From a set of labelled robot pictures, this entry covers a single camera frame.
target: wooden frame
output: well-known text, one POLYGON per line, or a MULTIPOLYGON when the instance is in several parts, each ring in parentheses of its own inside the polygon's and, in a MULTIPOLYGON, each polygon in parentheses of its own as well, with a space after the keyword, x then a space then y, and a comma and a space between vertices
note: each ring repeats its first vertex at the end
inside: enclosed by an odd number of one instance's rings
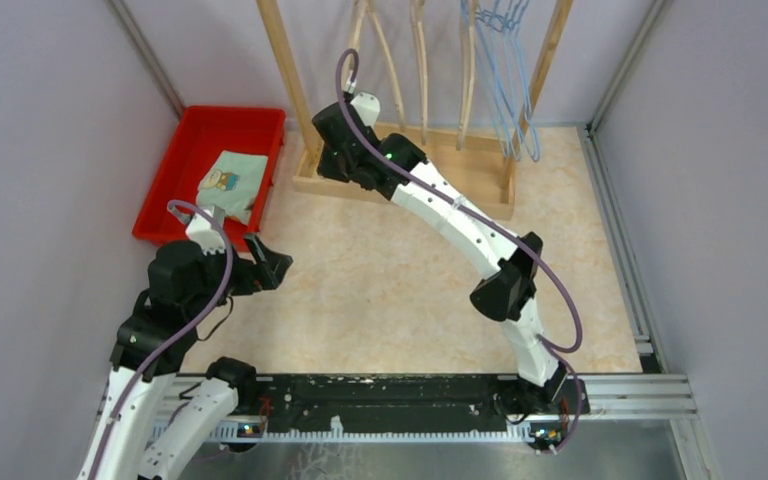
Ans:
MULTIPOLYGON (((368 2, 360 3, 365 4, 360 5, 361 8, 369 6, 368 2)), ((532 76, 530 95, 534 108, 546 82, 567 17, 572 9, 572 3, 573 0, 555 0, 555 10, 549 22, 549 28, 546 30, 532 76)), ((310 120, 312 116, 296 71, 277 0, 257 0, 257 6, 304 140, 305 148, 293 177, 294 187, 298 191, 307 193, 384 202, 384 199, 374 192, 361 190, 357 185, 326 180, 316 174, 323 142, 310 120)), ((357 11, 356 15, 363 15, 363 11, 357 11)), ((386 45, 380 25, 373 25, 373 27, 382 44, 386 45)), ((359 30, 360 26, 356 24, 350 35, 352 41, 358 41, 354 38, 359 38, 359 30)), ((420 75, 427 76, 427 71, 421 71, 420 75)), ((396 85, 397 83, 393 83, 394 88, 398 88, 396 85)), ((401 109, 398 113, 400 120, 404 122, 404 110, 401 109)), ((440 173, 448 178, 455 188, 491 217, 510 219, 516 203, 516 162, 511 157, 505 158, 502 155, 496 138, 467 134, 466 122, 468 118, 464 119, 462 115, 459 123, 463 127, 459 126, 456 130, 429 129, 424 124, 419 127, 410 125, 404 127, 403 123, 402 125, 380 124, 375 130, 379 135, 400 132, 413 142, 424 144, 424 150, 429 158, 434 160, 440 173), (459 136, 462 137, 462 142, 459 142, 459 136)), ((528 126, 524 109, 520 112, 519 124, 524 128, 528 126)))

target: folded cloth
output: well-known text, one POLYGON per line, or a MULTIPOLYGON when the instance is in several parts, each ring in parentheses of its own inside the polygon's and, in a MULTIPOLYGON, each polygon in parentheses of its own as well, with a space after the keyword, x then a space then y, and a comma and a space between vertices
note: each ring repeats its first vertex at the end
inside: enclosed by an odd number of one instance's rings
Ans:
POLYGON ((255 197, 266 170, 265 155, 247 155, 227 150, 199 183, 196 204, 216 205, 242 223, 249 221, 255 197))

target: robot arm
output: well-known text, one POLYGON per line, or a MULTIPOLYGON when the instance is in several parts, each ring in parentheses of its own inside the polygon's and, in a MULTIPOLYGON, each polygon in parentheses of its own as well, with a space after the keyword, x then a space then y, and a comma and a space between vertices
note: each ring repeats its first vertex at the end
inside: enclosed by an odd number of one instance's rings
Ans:
MULTIPOLYGON (((221 209, 204 210, 222 223, 221 209)), ((140 364, 208 305, 225 271, 225 243, 209 222, 199 215, 172 213, 187 224, 190 240, 171 242, 158 249, 148 267, 149 288, 139 295, 133 314, 119 327, 101 421, 78 480, 175 479, 222 418, 238 407, 257 411, 255 368, 221 358, 211 365, 208 380, 199 387, 190 405, 145 451, 164 393, 197 340, 192 329, 145 370, 127 393, 115 420, 111 418, 114 405, 125 395, 126 385, 140 364), (113 428, 107 429, 111 422, 115 423, 113 428)), ((274 290, 292 264, 291 257, 270 251, 254 235, 247 235, 245 241, 254 261, 232 252, 226 296, 274 290)))
MULTIPOLYGON (((430 195, 369 154, 354 138, 336 103, 313 118, 314 126, 325 140, 318 173, 325 178, 376 190, 425 220, 457 247, 481 276, 470 295, 473 306, 484 316, 501 323, 514 351, 519 377, 533 387, 541 402, 553 401, 567 372, 537 338, 543 333, 543 325, 537 312, 533 260, 511 241, 460 212, 457 206, 461 204, 480 210, 446 181, 419 147, 399 134, 382 140, 376 137, 372 127, 380 104, 375 96, 366 92, 345 95, 349 100, 349 113, 357 125, 363 125, 361 130, 367 140, 391 161, 454 198, 455 205, 430 195)), ((529 233, 521 239, 539 254, 542 241, 536 234, 529 233)))

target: purple cable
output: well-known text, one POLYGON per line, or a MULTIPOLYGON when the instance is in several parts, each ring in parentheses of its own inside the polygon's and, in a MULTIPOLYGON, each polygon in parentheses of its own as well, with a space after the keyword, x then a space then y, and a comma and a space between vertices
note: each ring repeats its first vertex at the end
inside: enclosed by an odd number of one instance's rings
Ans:
MULTIPOLYGON (((410 172, 400 167, 399 165, 396 165, 389 158, 382 155, 381 152, 376 150, 375 147, 372 146, 371 143, 369 143, 369 140, 367 140, 366 137, 363 136, 363 133, 360 131, 360 128, 358 128, 358 126, 355 125, 355 122, 352 120, 352 116, 349 113, 349 106, 346 103, 346 99, 343 97, 342 86, 340 85, 342 83, 340 82, 340 77, 341 77, 341 72, 343 71, 343 64, 346 63, 346 59, 349 56, 351 56, 352 60, 354 61, 354 69, 352 71, 353 78, 354 76, 357 75, 357 72, 360 66, 360 57, 358 56, 357 50, 353 48, 348 48, 346 49, 346 51, 343 52, 342 55, 340 55, 340 60, 337 62, 337 73, 335 74, 334 78, 336 79, 335 85, 337 87, 337 104, 340 107, 340 112, 343 114, 343 118, 346 120, 346 123, 348 124, 349 129, 355 135, 355 138, 358 140, 358 142, 360 142, 361 145, 363 145, 364 148, 366 148, 366 150, 369 153, 371 153, 381 163, 386 165, 387 168, 409 179, 411 182, 419 185, 429 193, 436 195, 438 198, 442 199, 444 202, 448 203, 449 205, 454 206, 455 199, 437 190, 436 188, 432 187, 428 183, 424 182, 422 179, 419 179, 416 176, 412 175, 410 172)), ((561 356, 558 354, 558 352, 573 353, 581 347, 581 340, 584 333, 581 326, 581 317, 578 315, 578 309, 575 308, 575 303, 572 300, 572 296, 570 295, 569 291, 566 289, 564 284, 561 282, 561 279, 559 279, 558 276, 555 275, 555 272, 553 272, 552 269, 549 268, 549 265, 547 265, 546 262, 544 262, 543 259, 541 259, 540 256, 534 252, 534 250, 528 248, 528 245, 523 243, 522 240, 517 238, 515 235, 512 235, 511 233, 509 233, 504 228, 501 228, 498 225, 496 225, 496 222, 494 222, 493 220, 490 220, 489 218, 484 217, 483 215, 479 214, 478 212, 472 210, 471 208, 465 205, 458 205, 457 209, 462 213, 464 213, 465 215, 467 215, 468 217, 472 218, 473 220, 487 226, 487 228, 490 228, 491 230, 498 233, 499 235, 506 238, 507 240, 510 240, 520 250, 522 250, 529 257, 531 257, 531 259, 534 260, 534 263, 536 263, 540 267, 540 269, 546 273, 546 276, 549 277, 552 283, 555 284, 555 287, 558 289, 558 292, 561 294, 562 297, 564 297, 564 301, 566 302, 567 307, 570 310, 570 314, 572 314, 572 321, 575 324, 575 341, 573 342, 571 347, 561 347, 560 345, 555 344, 554 342, 550 341, 543 335, 537 335, 537 338, 540 340, 540 343, 542 343, 543 346, 546 347, 546 350, 548 350, 553 357, 558 359, 558 361, 560 361, 569 370, 570 374, 573 376, 573 381, 575 382, 576 390, 578 392, 578 400, 576 401, 576 408, 575 408, 575 418, 573 418, 572 425, 570 426, 569 435, 564 437, 564 439, 561 440, 561 443, 558 444, 558 448, 556 448, 556 451, 560 451, 566 445, 567 439, 572 436, 572 433, 575 431, 575 427, 578 425, 578 417, 581 416, 583 393, 581 391, 581 384, 579 383, 578 375, 575 373, 574 370, 572 370, 572 367, 570 366, 570 364, 566 360, 561 358, 561 356)))
POLYGON ((177 417, 178 414, 181 413, 181 410, 183 410, 189 404, 190 404, 190 402, 184 402, 184 403, 178 405, 178 408, 176 408, 175 411, 172 412, 172 416, 169 417, 169 425, 172 425, 172 422, 175 421, 175 417, 177 417))
MULTIPOLYGON (((175 417, 177 417, 178 414, 181 413, 181 410, 183 410, 189 404, 190 404, 190 402, 184 402, 181 405, 178 405, 178 408, 176 408, 172 412, 172 415, 169 417, 169 425, 172 425, 172 422, 175 421, 175 417)), ((229 453, 231 453, 231 451, 227 450, 227 449, 226 450, 219 450, 216 453, 211 453, 210 455, 205 455, 203 457, 193 457, 192 459, 190 459, 190 461, 191 462, 195 462, 195 463, 207 462, 207 461, 210 461, 210 460, 215 460, 215 459, 220 458, 220 457, 224 457, 225 455, 228 455, 229 453)))
POLYGON ((122 408, 125 406, 125 401, 128 399, 128 395, 131 393, 131 390, 134 389, 137 381, 139 381, 143 373, 145 373, 148 367, 154 363, 154 361, 157 360, 157 358, 162 355, 163 352, 165 352, 175 342, 180 340, 190 330, 196 328, 196 326, 198 326, 198 324, 201 323, 201 321, 204 320, 211 311, 213 311, 213 309, 216 307, 216 304, 219 303, 219 300, 223 295, 225 295, 225 290, 228 287, 228 281, 231 279, 231 266, 233 264, 234 254, 233 248, 231 247, 231 241, 228 239, 228 235, 225 233, 225 230, 222 229, 222 225, 220 225, 219 222, 217 222, 207 212, 197 207, 196 205, 193 205, 192 203, 185 202, 183 200, 170 200, 167 206, 183 207, 187 210, 192 210, 194 213, 204 217, 204 219, 210 223, 210 226, 219 232, 219 235, 222 237, 222 241, 225 243, 225 272, 222 274, 222 280, 219 281, 219 287, 217 287, 216 293, 213 294, 213 297, 211 297, 210 301, 207 302, 207 305, 205 305, 204 309, 199 312, 195 318, 190 320, 188 324, 184 325, 184 328, 179 330, 175 335, 169 337, 169 339, 167 339, 153 352, 151 352, 149 356, 143 360, 139 367, 137 367, 137 371, 134 372, 134 375, 131 376, 131 379, 128 380, 124 390, 122 390, 122 394, 119 395, 119 398, 113 405, 113 410, 111 410, 110 416, 106 419, 108 423, 105 425, 104 432, 101 434, 101 440, 98 443, 98 449, 95 452, 95 457, 93 457, 93 463, 90 467, 89 475, 87 475, 88 480, 94 480, 98 475, 98 469, 101 467, 101 459, 104 458, 104 450, 107 448, 107 443, 110 441, 110 434, 113 432, 113 426, 116 424, 116 418, 118 418, 119 412, 121 412, 122 408))

